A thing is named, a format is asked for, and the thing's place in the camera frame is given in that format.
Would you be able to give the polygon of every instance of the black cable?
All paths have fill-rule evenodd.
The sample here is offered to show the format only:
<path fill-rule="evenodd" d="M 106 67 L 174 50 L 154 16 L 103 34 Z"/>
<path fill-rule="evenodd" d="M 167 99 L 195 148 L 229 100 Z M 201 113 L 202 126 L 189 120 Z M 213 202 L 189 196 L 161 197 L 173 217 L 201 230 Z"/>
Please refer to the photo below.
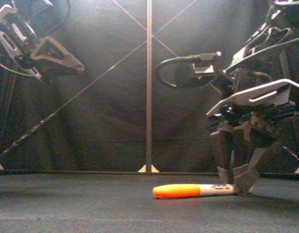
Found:
<path fill-rule="evenodd" d="M 290 41 L 288 41 L 288 42 L 284 42 L 284 43 L 281 43 L 281 44 L 277 44 L 277 45 L 274 45 L 274 46 L 268 47 L 266 49 L 264 49 L 264 50 L 261 50 L 260 52 L 257 52 L 256 54 L 253 54 L 253 55 L 245 57 L 238 63 L 236 63 L 234 65 L 232 65 L 232 66 L 225 70 L 226 73 L 229 74 L 230 71 L 233 71 L 233 70 L 236 70 L 238 67 L 244 66 L 244 65 L 249 62 L 249 60 L 252 60 L 253 58 L 256 58 L 256 57 L 258 57 L 258 56 L 261 56 L 261 55 L 264 55 L 264 54 L 266 54 L 266 53 L 270 53 L 270 52 L 274 53 L 277 50 L 281 50 L 281 49 L 284 49 L 285 47 L 293 46 L 293 45 L 296 45 L 296 44 L 298 44 L 298 43 L 299 43 L 299 37 L 298 37 L 297 39 L 294 39 L 294 40 L 290 40 Z"/>
<path fill-rule="evenodd" d="M 197 63 L 199 62 L 199 56 L 179 56 L 175 57 L 173 59 L 169 59 L 166 61 L 163 61 L 158 66 L 157 66 L 157 78 L 158 80 L 162 82 L 162 84 L 167 87 L 175 88 L 175 89 L 181 89 L 177 85 L 174 85 L 173 83 L 170 83 L 169 81 L 166 81 L 162 76 L 161 76 L 161 70 L 165 66 L 171 65 L 171 64 L 178 64 L 178 63 Z"/>

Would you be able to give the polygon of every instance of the diagonal support wire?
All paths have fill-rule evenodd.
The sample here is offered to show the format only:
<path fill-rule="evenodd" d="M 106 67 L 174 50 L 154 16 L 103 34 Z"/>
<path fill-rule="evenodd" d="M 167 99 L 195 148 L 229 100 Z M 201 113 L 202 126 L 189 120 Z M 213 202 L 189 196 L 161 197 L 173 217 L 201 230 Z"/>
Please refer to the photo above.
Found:
<path fill-rule="evenodd" d="M 161 29 L 157 31 L 155 34 L 153 34 L 154 39 L 167 48 L 167 50 L 175 55 L 177 53 L 171 50 L 171 48 L 157 38 L 157 35 L 161 33 L 161 31 L 171 24 L 171 22 L 183 14 L 183 12 L 191 7 L 191 5 L 197 2 L 195 0 L 181 12 L 179 14 L 161 27 Z M 134 15 L 130 13 L 130 11 L 123 7 L 123 5 L 114 0 L 118 7 L 126 12 L 126 14 L 130 16 L 130 18 L 135 21 L 135 23 L 143 28 L 145 31 L 147 31 L 149 28 L 143 26 L 143 24 L 139 22 L 139 20 L 134 17 Z"/>

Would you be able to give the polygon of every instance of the cable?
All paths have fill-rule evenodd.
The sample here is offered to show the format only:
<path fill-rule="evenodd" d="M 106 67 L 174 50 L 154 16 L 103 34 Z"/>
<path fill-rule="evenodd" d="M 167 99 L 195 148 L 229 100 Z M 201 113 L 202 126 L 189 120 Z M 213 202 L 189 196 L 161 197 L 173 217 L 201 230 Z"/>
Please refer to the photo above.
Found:
<path fill-rule="evenodd" d="M 256 54 L 245 57 L 238 63 L 236 63 L 234 65 L 232 65 L 225 71 L 229 74 L 230 71 L 233 71 L 234 69 L 237 69 L 238 67 L 244 66 L 249 60 L 252 60 L 254 57 L 258 57 L 261 55 L 264 55 L 265 53 L 270 53 L 270 52 L 276 52 L 277 50 L 284 49 L 285 47 L 293 46 L 296 44 L 299 43 L 299 37 L 294 40 L 290 40 L 288 42 L 284 42 L 281 44 L 277 44 L 274 46 L 270 46 L 269 48 L 261 50 L 260 52 L 257 52 Z"/>
<path fill-rule="evenodd" d="M 157 66 L 157 78 L 158 80 L 162 82 L 162 84 L 167 87 L 175 88 L 175 89 L 182 89 L 179 88 L 177 85 L 174 85 L 173 83 L 170 83 L 169 81 L 166 81 L 162 76 L 161 76 L 161 70 L 165 66 L 171 65 L 171 64 L 177 64 L 177 63 L 197 63 L 201 61 L 199 56 L 179 56 L 175 57 L 173 59 L 169 59 L 166 61 L 163 61 L 158 66 Z"/>
<path fill-rule="evenodd" d="M 273 81 L 273 78 L 270 75 L 268 75 L 266 73 L 264 72 L 258 72 L 258 71 L 250 71 L 249 73 L 250 75 L 254 75 L 254 76 L 261 76 L 266 82 L 272 82 Z"/>
<path fill-rule="evenodd" d="M 48 33 L 52 33 L 54 31 L 56 31 L 66 23 L 67 23 L 67 21 L 68 21 L 68 19 L 70 19 L 70 16 L 71 16 L 71 2 L 70 2 L 70 0 L 66 0 L 67 1 L 67 15 L 66 15 L 66 17 L 64 17 L 64 19 L 63 19 L 63 21 L 60 22 L 60 23 L 58 23 L 54 27 L 51 27 L 50 29 L 48 29 Z"/>
<path fill-rule="evenodd" d="M 274 5 L 276 5 L 276 6 L 297 6 L 297 5 L 299 5 L 299 2 L 285 3 L 285 2 L 278 2 L 278 1 L 276 1 L 276 2 L 274 2 Z"/>
<path fill-rule="evenodd" d="M 8 68 L 8 67 L 7 67 L 4 64 L 2 64 L 2 63 L 0 63 L 0 66 L 2 66 L 8 72 L 11 72 L 11 73 L 14 73 L 14 74 L 16 74 L 16 75 L 20 75 L 20 76 L 31 76 L 31 75 L 27 75 L 27 74 L 24 74 L 24 73 L 22 73 L 22 72 L 18 72 L 16 70 Z"/>

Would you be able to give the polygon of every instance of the orange marker cap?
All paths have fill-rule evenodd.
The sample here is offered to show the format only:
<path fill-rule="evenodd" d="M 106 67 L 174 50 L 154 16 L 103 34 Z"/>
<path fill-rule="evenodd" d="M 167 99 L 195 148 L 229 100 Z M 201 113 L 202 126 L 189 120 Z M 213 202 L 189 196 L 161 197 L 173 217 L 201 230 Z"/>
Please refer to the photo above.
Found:
<path fill-rule="evenodd" d="M 201 188 L 195 184 L 166 185 L 154 188 L 155 198 L 194 198 L 201 195 Z"/>

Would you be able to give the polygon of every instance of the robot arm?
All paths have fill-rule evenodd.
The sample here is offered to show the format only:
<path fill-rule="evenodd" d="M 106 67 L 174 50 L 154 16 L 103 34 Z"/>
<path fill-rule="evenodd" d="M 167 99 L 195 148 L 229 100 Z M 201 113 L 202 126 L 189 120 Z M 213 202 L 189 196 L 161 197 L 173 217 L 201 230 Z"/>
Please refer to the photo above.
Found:
<path fill-rule="evenodd" d="M 22 70 L 38 79 L 50 72 L 84 71 L 83 64 L 59 41 L 51 36 L 39 36 L 11 5 L 0 9 L 0 42 Z"/>

